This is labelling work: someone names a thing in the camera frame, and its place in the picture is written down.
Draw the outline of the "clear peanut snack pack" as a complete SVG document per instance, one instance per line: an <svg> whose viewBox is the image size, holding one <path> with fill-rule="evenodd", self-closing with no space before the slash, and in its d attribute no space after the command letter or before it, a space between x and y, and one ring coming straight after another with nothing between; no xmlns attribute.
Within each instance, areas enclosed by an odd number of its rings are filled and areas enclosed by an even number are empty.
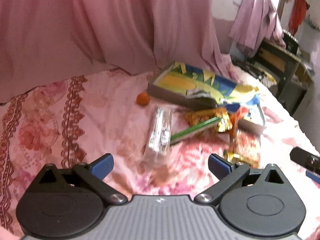
<svg viewBox="0 0 320 240"><path fill-rule="evenodd" d="M167 158L171 140L171 119L172 111L169 108L155 109L144 151L147 161L157 164Z"/></svg>

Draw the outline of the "orange tangerine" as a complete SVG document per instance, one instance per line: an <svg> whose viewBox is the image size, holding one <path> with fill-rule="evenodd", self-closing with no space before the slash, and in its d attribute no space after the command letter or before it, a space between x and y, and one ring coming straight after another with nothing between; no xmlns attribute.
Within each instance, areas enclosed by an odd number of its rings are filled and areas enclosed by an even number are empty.
<svg viewBox="0 0 320 240"><path fill-rule="evenodd" d="M150 96L148 93L140 93L136 97L136 103L140 106L146 106L150 103Z"/></svg>

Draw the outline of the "white green seaweed snack bag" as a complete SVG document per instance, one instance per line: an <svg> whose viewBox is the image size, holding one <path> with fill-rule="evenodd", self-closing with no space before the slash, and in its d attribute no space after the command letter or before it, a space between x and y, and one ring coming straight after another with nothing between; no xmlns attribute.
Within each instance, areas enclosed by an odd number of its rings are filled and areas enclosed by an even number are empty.
<svg viewBox="0 0 320 240"><path fill-rule="evenodd" d="M203 89L189 89L186 91L185 98L187 103L189 103L189 107L193 110L211 109L218 106L217 101L210 95L210 93Z"/></svg>

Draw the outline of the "yellow black snack bar pack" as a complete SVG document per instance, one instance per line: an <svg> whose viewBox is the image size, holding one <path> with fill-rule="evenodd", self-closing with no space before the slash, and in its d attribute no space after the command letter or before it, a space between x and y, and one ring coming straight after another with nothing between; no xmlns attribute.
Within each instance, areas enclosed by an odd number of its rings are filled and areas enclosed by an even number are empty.
<svg viewBox="0 0 320 240"><path fill-rule="evenodd" d="M224 150L223 157L230 163L236 164L236 163L243 163L248 164L248 162L245 160L244 157L237 153L230 152L228 150Z"/></svg>

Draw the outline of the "pale pink snack bag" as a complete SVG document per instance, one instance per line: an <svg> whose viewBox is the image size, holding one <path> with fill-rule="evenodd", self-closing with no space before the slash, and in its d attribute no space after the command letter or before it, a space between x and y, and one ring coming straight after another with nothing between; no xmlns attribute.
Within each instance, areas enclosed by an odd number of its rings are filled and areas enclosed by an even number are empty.
<svg viewBox="0 0 320 240"><path fill-rule="evenodd" d="M230 142L229 150L244 157L251 168L259 168L260 137L239 129Z"/></svg>

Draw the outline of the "orange red snack bag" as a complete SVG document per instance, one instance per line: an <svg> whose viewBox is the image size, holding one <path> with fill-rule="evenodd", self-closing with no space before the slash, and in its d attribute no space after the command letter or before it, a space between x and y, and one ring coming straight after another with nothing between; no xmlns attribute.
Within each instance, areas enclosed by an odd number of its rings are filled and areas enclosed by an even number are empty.
<svg viewBox="0 0 320 240"><path fill-rule="evenodd" d="M234 140L239 127L239 121L248 114L249 109L241 106L235 113L230 114L229 118L232 123L232 129L229 130L230 140Z"/></svg>

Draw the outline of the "pink floral bed sheet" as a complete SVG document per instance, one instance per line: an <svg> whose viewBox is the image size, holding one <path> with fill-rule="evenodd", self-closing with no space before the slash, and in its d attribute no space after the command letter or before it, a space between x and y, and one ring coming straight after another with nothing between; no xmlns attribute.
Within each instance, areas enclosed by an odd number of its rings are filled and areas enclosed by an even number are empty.
<svg viewBox="0 0 320 240"><path fill-rule="evenodd" d="M35 88L1 107L1 239L23 235L15 209L29 184L46 163L71 167L92 162L105 153L114 169L105 181L133 194L195 196L217 179L210 173L210 154L222 154L226 134L203 133L173 147L168 165L147 171L142 162L149 123L156 107L136 97L151 74L130 76L120 70L73 77Z"/></svg>

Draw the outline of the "green snack stick pack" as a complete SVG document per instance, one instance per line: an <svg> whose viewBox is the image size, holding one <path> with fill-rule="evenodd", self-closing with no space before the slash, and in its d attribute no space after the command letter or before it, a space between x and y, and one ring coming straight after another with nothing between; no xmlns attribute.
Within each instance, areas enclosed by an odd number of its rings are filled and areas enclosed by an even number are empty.
<svg viewBox="0 0 320 240"><path fill-rule="evenodd" d="M195 126L182 130L178 133L172 134L170 137L170 146L188 139L189 137L192 137L196 134L199 134L207 129L210 129L216 126L220 121L221 119L219 117L214 117L207 121L196 124Z"/></svg>

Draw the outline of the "yellow brown snack bag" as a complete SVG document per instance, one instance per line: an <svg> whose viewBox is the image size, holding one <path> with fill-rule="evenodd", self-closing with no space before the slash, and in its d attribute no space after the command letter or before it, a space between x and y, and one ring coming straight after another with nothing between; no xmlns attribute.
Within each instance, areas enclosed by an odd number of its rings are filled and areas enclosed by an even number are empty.
<svg viewBox="0 0 320 240"><path fill-rule="evenodd" d="M225 107L188 112L185 114L185 119L188 122L189 126L195 126L213 118L220 119L215 128L217 132L227 132L233 128L231 118Z"/></svg>

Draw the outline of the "dark wooden side table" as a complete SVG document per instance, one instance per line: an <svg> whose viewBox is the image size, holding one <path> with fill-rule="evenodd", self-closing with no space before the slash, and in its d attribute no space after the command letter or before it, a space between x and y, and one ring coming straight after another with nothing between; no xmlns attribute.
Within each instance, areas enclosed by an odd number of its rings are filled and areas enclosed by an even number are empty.
<svg viewBox="0 0 320 240"><path fill-rule="evenodd" d="M294 115L307 91L313 85L313 78L303 60L268 40L263 40L250 63L259 66L277 82L276 99Z"/></svg>

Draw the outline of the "grey box colourful corn lining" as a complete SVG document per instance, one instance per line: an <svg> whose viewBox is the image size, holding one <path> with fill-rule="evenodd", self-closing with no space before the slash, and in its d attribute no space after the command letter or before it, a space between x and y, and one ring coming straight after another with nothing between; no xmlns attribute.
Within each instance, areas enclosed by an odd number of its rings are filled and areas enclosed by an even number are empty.
<svg viewBox="0 0 320 240"><path fill-rule="evenodd" d="M256 135L263 133L266 121L260 106L259 89L208 70L172 62L149 81L148 94L191 109L185 96L187 90L194 88L209 92L217 101L218 107L225 107L230 114L235 113L241 106L248 108L248 114L239 121L240 128Z"/></svg>

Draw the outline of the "black box on table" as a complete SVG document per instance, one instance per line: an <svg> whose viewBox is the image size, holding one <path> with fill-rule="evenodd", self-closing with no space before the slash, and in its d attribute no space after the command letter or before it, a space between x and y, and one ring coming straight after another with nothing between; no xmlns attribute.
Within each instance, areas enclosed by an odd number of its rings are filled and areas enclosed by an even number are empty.
<svg viewBox="0 0 320 240"><path fill-rule="evenodd" d="M286 50L296 55L299 47L298 40L287 30L283 30L283 40L286 44Z"/></svg>

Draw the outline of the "mauve hanging cloth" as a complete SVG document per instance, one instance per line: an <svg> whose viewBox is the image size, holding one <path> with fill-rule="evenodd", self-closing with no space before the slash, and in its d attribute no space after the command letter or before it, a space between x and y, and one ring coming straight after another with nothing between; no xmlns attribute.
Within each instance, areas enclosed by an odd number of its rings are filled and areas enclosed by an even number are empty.
<svg viewBox="0 0 320 240"><path fill-rule="evenodd" d="M271 0L242 0L229 37L247 57L253 57L263 40L285 47L283 30Z"/></svg>

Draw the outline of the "red hanging garment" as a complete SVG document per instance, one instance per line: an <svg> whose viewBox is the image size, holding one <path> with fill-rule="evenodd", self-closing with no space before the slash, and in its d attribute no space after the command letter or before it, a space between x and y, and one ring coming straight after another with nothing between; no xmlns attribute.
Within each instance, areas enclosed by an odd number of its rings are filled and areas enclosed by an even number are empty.
<svg viewBox="0 0 320 240"><path fill-rule="evenodd" d="M310 5L306 0L295 0L288 23L289 32L292 36L297 33L298 28L303 22L309 8Z"/></svg>

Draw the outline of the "pink curtain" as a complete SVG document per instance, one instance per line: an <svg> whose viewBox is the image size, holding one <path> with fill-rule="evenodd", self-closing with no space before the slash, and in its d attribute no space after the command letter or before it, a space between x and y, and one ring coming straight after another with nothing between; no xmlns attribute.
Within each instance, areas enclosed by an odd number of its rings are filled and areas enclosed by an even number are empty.
<svg viewBox="0 0 320 240"><path fill-rule="evenodd" d="M1 0L1 103L74 76L171 61L235 79L212 0Z"/></svg>

